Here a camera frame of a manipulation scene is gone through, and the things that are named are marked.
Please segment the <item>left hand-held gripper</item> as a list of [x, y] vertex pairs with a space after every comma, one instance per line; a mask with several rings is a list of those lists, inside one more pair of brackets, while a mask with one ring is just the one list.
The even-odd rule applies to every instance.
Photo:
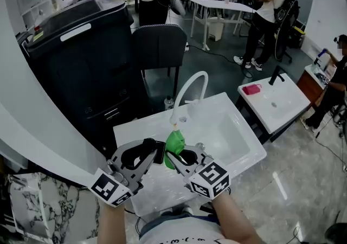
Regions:
[[98, 169], [90, 191], [111, 207], [118, 207], [143, 188], [142, 176], [154, 162], [160, 149], [150, 149], [145, 140], [135, 140], [117, 148], [113, 159]]

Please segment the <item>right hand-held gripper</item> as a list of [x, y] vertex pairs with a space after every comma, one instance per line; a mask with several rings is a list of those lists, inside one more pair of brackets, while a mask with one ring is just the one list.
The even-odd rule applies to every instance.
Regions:
[[197, 146], [185, 145], [180, 154], [166, 153], [175, 170], [184, 177], [192, 192], [214, 200], [230, 186], [230, 174], [226, 166]]

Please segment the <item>green cloth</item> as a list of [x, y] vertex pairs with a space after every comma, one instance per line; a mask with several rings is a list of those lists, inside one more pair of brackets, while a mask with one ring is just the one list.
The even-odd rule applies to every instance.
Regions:
[[164, 164], [167, 168], [174, 170], [175, 167], [170, 162], [168, 158], [168, 152], [172, 152], [175, 155], [179, 155], [183, 150], [185, 146], [185, 139], [179, 129], [173, 130], [166, 142], [165, 142], [165, 151], [164, 151]]

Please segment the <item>person's left forearm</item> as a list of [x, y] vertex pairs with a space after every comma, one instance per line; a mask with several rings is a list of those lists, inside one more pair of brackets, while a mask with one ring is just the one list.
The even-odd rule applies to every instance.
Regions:
[[126, 244], [125, 206], [102, 203], [97, 244]]

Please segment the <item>person's right forearm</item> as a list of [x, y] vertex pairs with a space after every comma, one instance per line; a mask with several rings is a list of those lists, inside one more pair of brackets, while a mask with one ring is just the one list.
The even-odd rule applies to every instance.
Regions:
[[227, 191], [212, 200], [224, 237], [239, 244], [265, 244]]

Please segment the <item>person's white shoe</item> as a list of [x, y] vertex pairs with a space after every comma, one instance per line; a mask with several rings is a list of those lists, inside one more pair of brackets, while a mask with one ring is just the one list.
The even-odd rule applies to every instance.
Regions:
[[186, 204], [180, 204], [178, 206], [173, 207], [172, 209], [175, 215], [184, 215], [184, 214], [193, 215], [194, 214], [192, 208]]

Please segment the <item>person's blue jeans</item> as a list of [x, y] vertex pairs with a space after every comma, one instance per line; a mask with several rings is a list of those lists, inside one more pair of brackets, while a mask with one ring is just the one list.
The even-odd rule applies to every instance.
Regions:
[[196, 219], [201, 219], [204, 221], [208, 221], [208, 222], [212, 222], [212, 223], [216, 223], [218, 225], [220, 225], [220, 222], [218, 220], [218, 218], [215, 215], [208, 215], [208, 216], [198, 216], [198, 215], [188, 215], [188, 214], [184, 214], [184, 215], [175, 215], [173, 213], [173, 209], [170, 208], [168, 210], [162, 211], [160, 213], [160, 216], [157, 217], [156, 219], [150, 221], [149, 223], [147, 223], [140, 231], [139, 234], [139, 238], [141, 238], [142, 236], [144, 236], [147, 232], [149, 232], [150, 230], [154, 229], [155, 227], [157, 227], [158, 225], [162, 224], [165, 221], [171, 221], [171, 220], [177, 220], [177, 219], [183, 219], [183, 218], [187, 218], [187, 217], [193, 217]]

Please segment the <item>person's white shirt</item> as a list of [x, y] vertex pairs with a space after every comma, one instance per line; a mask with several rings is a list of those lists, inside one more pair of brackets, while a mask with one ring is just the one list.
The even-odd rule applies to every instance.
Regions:
[[187, 217], [165, 221], [139, 238], [139, 244], [239, 244], [224, 237], [221, 226]]

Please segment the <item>white gooseneck faucet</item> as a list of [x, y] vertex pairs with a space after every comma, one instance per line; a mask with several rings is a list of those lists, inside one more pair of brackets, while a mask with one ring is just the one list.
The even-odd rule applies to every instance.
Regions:
[[200, 98], [197, 99], [197, 103], [200, 104], [202, 102], [202, 100], [204, 99], [204, 95], [205, 95], [205, 92], [206, 92], [206, 89], [207, 89], [209, 78], [208, 78], [207, 72], [199, 71], [199, 72], [195, 73], [193, 76], [191, 76], [186, 81], [186, 83], [183, 85], [183, 87], [181, 88], [181, 90], [179, 91], [179, 93], [178, 93], [178, 95], [176, 97], [176, 100], [175, 100], [175, 103], [174, 103], [174, 106], [173, 106], [172, 115], [170, 117], [170, 123], [173, 126], [176, 126], [177, 123], [178, 123], [178, 119], [179, 119], [179, 117], [178, 117], [178, 107], [179, 107], [180, 102], [181, 102], [181, 100], [183, 98], [183, 95], [185, 94], [187, 89], [191, 86], [191, 84], [193, 82], [195, 82], [195, 80], [197, 80], [200, 77], [203, 77], [204, 80], [203, 80], [203, 86], [202, 86], [201, 93], [200, 93]]

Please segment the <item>marble sink cabinet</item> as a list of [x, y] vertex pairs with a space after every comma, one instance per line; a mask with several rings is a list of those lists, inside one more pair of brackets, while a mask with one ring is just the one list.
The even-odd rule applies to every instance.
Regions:
[[98, 234], [100, 204], [78, 188], [40, 172], [0, 179], [0, 228], [20, 239], [74, 244]]

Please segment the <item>pink sponge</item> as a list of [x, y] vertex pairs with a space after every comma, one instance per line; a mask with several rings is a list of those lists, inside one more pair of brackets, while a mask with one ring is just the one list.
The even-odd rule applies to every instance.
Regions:
[[251, 84], [248, 86], [243, 86], [242, 90], [245, 95], [254, 95], [261, 92], [262, 85], [261, 84]]

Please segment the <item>large black printer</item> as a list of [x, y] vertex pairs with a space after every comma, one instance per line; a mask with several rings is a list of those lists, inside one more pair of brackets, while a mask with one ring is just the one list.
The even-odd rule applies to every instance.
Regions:
[[28, 65], [70, 123], [106, 158], [113, 128], [150, 110], [121, 0], [81, 0], [47, 17], [28, 45]]

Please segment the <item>dark grey chair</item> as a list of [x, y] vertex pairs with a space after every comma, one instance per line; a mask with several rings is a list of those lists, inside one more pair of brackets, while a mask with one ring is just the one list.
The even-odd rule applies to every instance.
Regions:
[[156, 24], [139, 27], [132, 33], [136, 67], [144, 73], [148, 69], [175, 69], [173, 95], [177, 93], [179, 69], [187, 43], [187, 35], [176, 24]]

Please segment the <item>white waste bin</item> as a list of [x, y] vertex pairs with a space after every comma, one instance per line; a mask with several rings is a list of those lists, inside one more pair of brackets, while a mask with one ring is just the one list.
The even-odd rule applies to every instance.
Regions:
[[219, 41], [222, 38], [224, 24], [223, 18], [211, 17], [209, 20], [216, 20], [208, 23], [208, 36], [213, 41]]

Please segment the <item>wooden cabinet with sink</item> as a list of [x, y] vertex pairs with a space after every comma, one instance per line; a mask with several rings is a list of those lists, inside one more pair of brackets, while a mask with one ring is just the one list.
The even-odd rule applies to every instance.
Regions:
[[309, 99], [310, 105], [316, 108], [320, 105], [324, 93], [327, 89], [327, 83], [331, 80], [335, 66], [330, 66], [329, 71], [323, 71], [318, 65], [308, 65], [297, 82], [299, 89]]

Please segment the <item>white table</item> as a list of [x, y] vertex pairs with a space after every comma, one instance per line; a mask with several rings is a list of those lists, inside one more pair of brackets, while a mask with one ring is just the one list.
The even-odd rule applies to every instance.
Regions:
[[[243, 16], [245, 13], [253, 13], [254, 10], [244, 4], [241, 3], [235, 3], [235, 2], [229, 2], [226, 3], [225, 1], [217, 1], [217, 0], [191, 0], [194, 4], [194, 12], [192, 17], [192, 25], [191, 25], [191, 32], [190, 37], [193, 37], [194, 29], [195, 29], [195, 23], [198, 22], [203, 25], [204, 28], [204, 34], [203, 34], [203, 43], [202, 43], [202, 50], [203, 51], [210, 51], [209, 47], [207, 46], [207, 30], [208, 30], [208, 23], [223, 23], [223, 24], [235, 24], [235, 28], [233, 31], [233, 35], [236, 35], [236, 31], [238, 28], [241, 28], [242, 25], [245, 23], [245, 20], [243, 19]], [[201, 6], [201, 10], [204, 14], [203, 18], [199, 18], [197, 16], [198, 6]], [[224, 19], [221, 18], [219, 15], [217, 16], [217, 19], [210, 19], [207, 16], [208, 9], [223, 9], [223, 10], [231, 10], [231, 11], [238, 11], [238, 17], [236, 18], [235, 15], [231, 17], [231, 19]]]

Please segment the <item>black backpack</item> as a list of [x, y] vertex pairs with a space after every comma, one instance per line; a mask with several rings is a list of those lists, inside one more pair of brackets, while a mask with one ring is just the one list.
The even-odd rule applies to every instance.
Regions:
[[292, 63], [292, 57], [287, 53], [287, 43], [290, 39], [290, 32], [295, 25], [299, 15], [300, 6], [297, 0], [284, 0], [283, 4], [274, 9], [275, 24], [277, 30], [275, 33], [274, 56], [277, 61], [282, 61], [283, 56], [289, 58]]

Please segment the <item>white sink on steel frame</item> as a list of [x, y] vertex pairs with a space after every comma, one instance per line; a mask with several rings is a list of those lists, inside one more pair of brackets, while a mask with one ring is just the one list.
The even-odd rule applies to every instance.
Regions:
[[[173, 130], [172, 110], [163, 111], [113, 128], [117, 145], [153, 138], [165, 142]], [[178, 128], [187, 145], [202, 143], [205, 152], [221, 160], [231, 178], [263, 160], [267, 153], [226, 93], [203, 99], [197, 106], [177, 110]], [[153, 164], [143, 177], [143, 188], [131, 198], [134, 212], [145, 216], [197, 197], [185, 188], [182, 175], [164, 164]]]

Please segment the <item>white sink on black frame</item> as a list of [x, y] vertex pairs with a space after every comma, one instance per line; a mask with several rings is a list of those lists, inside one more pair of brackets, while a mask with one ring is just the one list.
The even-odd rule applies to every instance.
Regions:
[[[277, 132], [295, 120], [310, 105], [309, 99], [290, 77], [285, 73], [281, 76], [285, 81], [276, 78], [273, 86], [268, 83], [270, 78], [265, 78], [241, 85], [237, 89], [269, 134]], [[243, 86], [251, 84], [261, 84], [261, 92], [245, 95]]]

